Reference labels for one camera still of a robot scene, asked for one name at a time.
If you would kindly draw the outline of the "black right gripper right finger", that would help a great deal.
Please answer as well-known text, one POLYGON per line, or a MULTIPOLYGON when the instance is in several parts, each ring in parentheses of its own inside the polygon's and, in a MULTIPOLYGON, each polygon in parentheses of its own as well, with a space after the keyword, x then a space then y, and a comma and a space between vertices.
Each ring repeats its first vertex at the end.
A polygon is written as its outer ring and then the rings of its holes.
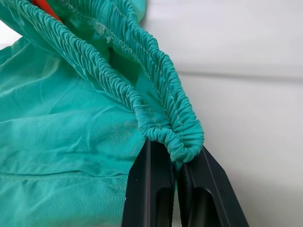
POLYGON ((182 227, 249 227, 229 178, 203 148, 177 179, 182 227))

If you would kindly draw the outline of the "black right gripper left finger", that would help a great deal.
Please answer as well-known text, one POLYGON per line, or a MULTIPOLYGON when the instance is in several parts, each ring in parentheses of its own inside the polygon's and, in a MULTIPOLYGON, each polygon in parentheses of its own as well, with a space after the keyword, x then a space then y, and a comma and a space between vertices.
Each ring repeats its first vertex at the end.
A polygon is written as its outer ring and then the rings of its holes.
POLYGON ((171 227, 174 165, 166 147, 146 140, 128 175, 121 227, 171 227))

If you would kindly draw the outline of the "green fabric garment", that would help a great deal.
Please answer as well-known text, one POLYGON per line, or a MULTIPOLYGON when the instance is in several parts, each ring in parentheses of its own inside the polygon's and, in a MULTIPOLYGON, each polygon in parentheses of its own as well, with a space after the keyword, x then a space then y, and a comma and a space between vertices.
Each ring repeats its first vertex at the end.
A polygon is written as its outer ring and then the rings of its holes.
POLYGON ((181 165, 204 133, 146 0, 0 0, 21 35, 0 50, 0 227, 120 224, 145 141, 181 165))

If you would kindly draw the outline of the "red object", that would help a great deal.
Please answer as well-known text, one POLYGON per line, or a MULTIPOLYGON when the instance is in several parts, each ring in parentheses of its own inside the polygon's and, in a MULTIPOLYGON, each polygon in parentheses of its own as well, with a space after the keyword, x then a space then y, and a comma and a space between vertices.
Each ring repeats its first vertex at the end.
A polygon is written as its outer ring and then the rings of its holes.
POLYGON ((53 11, 51 6, 48 4, 47 0, 30 0, 31 3, 37 7, 39 7, 41 10, 49 14, 50 16, 54 17, 58 21, 62 22, 60 18, 57 16, 57 14, 53 11))

